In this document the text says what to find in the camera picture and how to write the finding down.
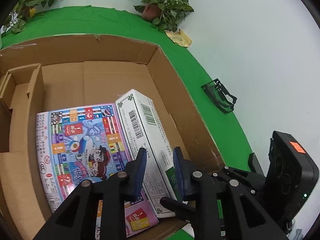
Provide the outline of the white green carton box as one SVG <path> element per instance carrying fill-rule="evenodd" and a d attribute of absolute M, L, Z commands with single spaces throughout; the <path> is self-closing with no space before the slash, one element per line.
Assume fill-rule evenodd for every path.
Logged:
<path fill-rule="evenodd" d="M 146 149 L 146 169 L 143 189 L 157 218 L 174 217 L 164 208 L 163 197 L 181 200 L 176 185 L 173 151 L 155 109 L 153 101 L 137 90 L 131 89 L 116 101 L 121 126 L 131 158 L 140 148 Z"/>

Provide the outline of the colourful board game box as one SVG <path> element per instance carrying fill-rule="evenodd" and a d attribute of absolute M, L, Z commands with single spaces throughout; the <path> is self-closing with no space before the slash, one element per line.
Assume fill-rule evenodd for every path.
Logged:
<path fill-rule="evenodd" d="M 114 104 L 38 113 L 36 150 L 52 214 L 82 181 L 105 181 L 136 159 L 131 158 Z M 100 239 L 102 207 L 99 202 L 94 239 Z M 158 224 L 143 188 L 137 200 L 124 207 L 126 239 Z"/>

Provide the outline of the cardboard divider insert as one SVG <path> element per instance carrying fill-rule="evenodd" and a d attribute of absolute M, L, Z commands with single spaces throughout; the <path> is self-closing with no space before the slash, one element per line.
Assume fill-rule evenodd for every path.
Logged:
<path fill-rule="evenodd" d="M 36 114 L 44 83 L 39 63 L 12 68 L 1 78 L 1 152 L 35 150 Z"/>

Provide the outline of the black flat device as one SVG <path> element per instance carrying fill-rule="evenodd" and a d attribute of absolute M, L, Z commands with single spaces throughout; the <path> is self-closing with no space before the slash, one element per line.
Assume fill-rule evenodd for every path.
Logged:
<path fill-rule="evenodd" d="M 260 163 L 257 159 L 257 156 L 255 155 L 254 152 L 249 155 L 248 166 L 251 172 L 260 174 L 262 176 L 264 175 L 263 169 L 261 168 Z"/>

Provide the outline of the large shallow cardboard box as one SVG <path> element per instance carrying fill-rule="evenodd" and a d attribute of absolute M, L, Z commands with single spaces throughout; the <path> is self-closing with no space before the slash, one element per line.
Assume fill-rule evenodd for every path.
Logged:
<path fill-rule="evenodd" d="M 135 89 L 153 100 L 173 147 L 201 171 L 224 167 L 195 95 L 196 73 L 183 76 L 163 48 L 129 38 L 67 35 L 38 38 L 1 51 L 1 78 L 12 68 L 39 63 L 42 111 L 115 102 Z M 32 239 L 51 214 L 35 150 L 1 152 L 1 221 L 11 239 Z"/>

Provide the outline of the green tablecloth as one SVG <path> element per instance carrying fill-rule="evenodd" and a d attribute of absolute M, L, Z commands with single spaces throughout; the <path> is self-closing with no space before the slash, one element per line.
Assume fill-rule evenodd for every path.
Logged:
<path fill-rule="evenodd" d="M 39 13 L 21 33 L 5 35 L 2 50 L 38 38 L 67 35 L 110 35 L 148 42 L 168 52 L 169 58 L 178 63 L 177 70 L 183 76 L 195 72 L 197 81 L 202 81 L 202 85 L 210 81 L 207 72 L 187 49 L 174 44 L 165 33 L 157 31 L 138 15 L 116 9 L 65 7 Z M 196 94 L 195 99 L 224 163 L 247 169 L 247 156 L 251 149 L 235 115 L 222 113 L 205 93 Z"/>

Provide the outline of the right potted green plant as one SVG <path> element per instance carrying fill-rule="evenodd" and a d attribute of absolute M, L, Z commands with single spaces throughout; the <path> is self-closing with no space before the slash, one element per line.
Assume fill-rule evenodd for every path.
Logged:
<path fill-rule="evenodd" d="M 189 0 L 141 0 L 134 9 L 159 31 L 172 32 L 176 32 L 186 16 L 194 12 Z"/>

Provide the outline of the potted green plant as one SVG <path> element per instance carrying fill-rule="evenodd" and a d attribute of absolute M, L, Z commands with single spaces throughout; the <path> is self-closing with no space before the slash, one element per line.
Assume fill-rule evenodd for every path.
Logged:
<path fill-rule="evenodd" d="M 21 33 L 27 22 L 36 14 L 37 8 L 50 8 L 57 0 L 19 0 L 1 27 L 1 37 L 7 33 Z"/>
<path fill-rule="evenodd" d="M 141 0 L 134 9 L 159 31 L 172 32 L 176 32 L 186 16 L 194 12 L 189 0 Z"/>

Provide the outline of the left potted green plant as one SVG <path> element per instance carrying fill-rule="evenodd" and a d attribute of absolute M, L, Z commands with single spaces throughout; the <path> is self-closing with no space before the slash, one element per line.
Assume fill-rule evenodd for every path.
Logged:
<path fill-rule="evenodd" d="M 36 14 L 37 8 L 50 8 L 57 0 L 19 0 L 1 27 L 1 37 L 7 33 L 21 33 L 27 22 Z"/>

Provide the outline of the black plastic frame holder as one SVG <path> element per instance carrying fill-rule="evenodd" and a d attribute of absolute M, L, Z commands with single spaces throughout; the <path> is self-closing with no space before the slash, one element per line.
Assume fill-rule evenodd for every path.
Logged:
<path fill-rule="evenodd" d="M 234 111 L 237 97 L 233 96 L 219 79 L 214 79 L 201 86 L 211 102 L 223 113 Z"/>

